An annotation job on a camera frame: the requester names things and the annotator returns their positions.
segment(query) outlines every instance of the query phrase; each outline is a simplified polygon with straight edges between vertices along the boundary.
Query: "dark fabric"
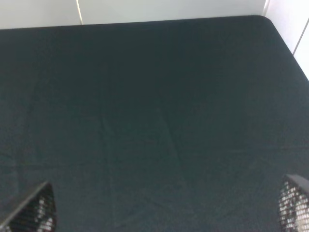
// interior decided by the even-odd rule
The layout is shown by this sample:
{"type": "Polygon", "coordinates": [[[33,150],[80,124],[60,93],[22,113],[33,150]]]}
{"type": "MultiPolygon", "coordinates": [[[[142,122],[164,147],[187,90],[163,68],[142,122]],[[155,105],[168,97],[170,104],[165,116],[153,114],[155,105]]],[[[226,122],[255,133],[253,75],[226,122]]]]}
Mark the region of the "dark fabric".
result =
{"type": "Polygon", "coordinates": [[[0,201],[58,232],[274,232],[309,177],[309,85],[260,16],[0,31],[0,201]]]}

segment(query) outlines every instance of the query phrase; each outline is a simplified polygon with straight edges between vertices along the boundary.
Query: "black mesh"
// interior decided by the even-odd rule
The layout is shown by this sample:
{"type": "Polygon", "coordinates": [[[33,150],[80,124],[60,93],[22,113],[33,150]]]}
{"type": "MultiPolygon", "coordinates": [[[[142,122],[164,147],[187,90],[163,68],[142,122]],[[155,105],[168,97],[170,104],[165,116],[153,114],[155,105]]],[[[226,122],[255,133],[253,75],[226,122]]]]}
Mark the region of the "black mesh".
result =
{"type": "Polygon", "coordinates": [[[45,182],[14,203],[3,217],[0,232],[54,232],[56,207],[51,184],[45,182]]]}
{"type": "Polygon", "coordinates": [[[309,232],[309,182],[300,176],[288,175],[279,199],[280,225],[283,232],[309,232]]]}

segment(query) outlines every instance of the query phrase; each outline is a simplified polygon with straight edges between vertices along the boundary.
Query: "cloth surface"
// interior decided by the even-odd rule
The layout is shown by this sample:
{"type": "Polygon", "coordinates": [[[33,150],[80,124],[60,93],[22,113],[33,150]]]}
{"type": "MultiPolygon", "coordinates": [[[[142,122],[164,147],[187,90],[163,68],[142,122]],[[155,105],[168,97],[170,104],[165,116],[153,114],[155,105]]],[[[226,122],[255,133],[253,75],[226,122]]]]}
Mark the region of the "cloth surface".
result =
{"type": "Polygon", "coordinates": [[[309,177],[309,85],[261,16],[0,30],[0,202],[58,232],[275,232],[309,177]]]}

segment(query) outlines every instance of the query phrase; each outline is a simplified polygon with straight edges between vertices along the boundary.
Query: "dark green tablecloth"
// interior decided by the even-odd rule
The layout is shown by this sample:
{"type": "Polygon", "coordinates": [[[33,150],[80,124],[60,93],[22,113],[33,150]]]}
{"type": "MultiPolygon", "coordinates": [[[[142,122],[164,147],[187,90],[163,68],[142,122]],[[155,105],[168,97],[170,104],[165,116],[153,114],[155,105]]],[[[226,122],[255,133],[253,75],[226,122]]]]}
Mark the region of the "dark green tablecloth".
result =
{"type": "Polygon", "coordinates": [[[0,31],[0,202],[58,232],[274,232],[309,177],[309,84],[260,16],[0,31]]]}

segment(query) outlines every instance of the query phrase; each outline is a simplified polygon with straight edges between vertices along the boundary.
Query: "white wall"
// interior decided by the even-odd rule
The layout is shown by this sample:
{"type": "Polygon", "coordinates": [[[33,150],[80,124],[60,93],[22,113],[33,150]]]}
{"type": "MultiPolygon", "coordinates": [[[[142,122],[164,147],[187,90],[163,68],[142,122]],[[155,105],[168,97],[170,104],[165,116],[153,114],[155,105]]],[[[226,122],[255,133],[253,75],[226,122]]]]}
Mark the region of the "white wall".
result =
{"type": "Polygon", "coordinates": [[[0,29],[261,15],[265,0],[0,0],[0,29]]]}
{"type": "Polygon", "coordinates": [[[295,52],[295,59],[309,78],[309,27],[307,27],[295,52]]]}
{"type": "Polygon", "coordinates": [[[261,15],[265,0],[79,0],[84,24],[261,15]]]}
{"type": "Polygon", "coordinates": [[[309,0],[270,0],[266,17],[293,53],[309,18],[309,0]]]}
{"type": "Polygon", "coordinates": [[[76,0],[0,0],[0,29],[78,24],[76,0]]]}

